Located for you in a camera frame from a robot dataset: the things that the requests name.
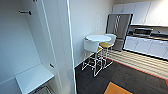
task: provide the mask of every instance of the round table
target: round table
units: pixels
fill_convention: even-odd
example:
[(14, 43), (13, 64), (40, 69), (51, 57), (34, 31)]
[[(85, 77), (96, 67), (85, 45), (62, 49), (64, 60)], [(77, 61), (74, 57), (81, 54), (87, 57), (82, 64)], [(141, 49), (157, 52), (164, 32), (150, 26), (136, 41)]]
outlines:
[(99, 42), (106, 42), (111, 40), (109, 36), (105, 36), (105, 35), (88, 35), (86, 39), (91, 41), (99, 41)]

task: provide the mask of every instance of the cabinet handle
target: cabinet handle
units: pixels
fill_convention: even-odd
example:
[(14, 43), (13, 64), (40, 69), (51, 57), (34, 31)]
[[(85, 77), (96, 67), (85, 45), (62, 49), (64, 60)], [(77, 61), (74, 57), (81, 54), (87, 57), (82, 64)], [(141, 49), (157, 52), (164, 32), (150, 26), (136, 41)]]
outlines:
[(135, 44), (137, 45), (139, 42), (136, 42)]

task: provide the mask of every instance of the stainless steel refrigerator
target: stainless steel refrigerator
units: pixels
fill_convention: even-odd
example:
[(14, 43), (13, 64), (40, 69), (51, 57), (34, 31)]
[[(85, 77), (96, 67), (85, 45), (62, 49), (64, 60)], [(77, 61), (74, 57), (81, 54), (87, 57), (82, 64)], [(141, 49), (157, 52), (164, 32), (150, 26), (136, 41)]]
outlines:
[(131, 14), (108, 15), (106, 33), (117, 36), (113, 50), (122, 51), (131, 18)]

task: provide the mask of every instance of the white wall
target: white wall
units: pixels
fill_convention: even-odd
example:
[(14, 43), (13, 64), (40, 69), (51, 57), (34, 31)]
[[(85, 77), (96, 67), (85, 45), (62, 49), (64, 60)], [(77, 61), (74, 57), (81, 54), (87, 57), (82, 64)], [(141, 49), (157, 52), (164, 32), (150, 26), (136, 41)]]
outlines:
[[(14, 78), (16, 74), (40, 64), (25, 14), (20, 14), (19, 10), (23, 10), (20, 0), (1, 0), (0, 88), (5, 87), (7, 92), (18, 89)], [(11, 93), (0, 90), (0, 94)]]
[(83, 40), (90, 34), (105, 34), (113, 0), (70, 0), (75, 66), (84, 60)]

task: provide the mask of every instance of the white table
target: white table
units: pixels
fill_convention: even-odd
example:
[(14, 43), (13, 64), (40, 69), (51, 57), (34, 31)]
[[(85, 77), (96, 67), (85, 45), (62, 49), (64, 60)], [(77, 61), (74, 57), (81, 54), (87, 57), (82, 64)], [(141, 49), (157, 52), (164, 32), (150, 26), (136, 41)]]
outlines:
[(91, 41), (99, 41), (99, 42), (106, 42), (111, 40), (109, 36), (105, 36), (105, 35), (88, 35), (86, 39)]
[(40, 64), (16, 75), (16, 80), (22, 94), (28, 94), (53, 77), (54, 75)]

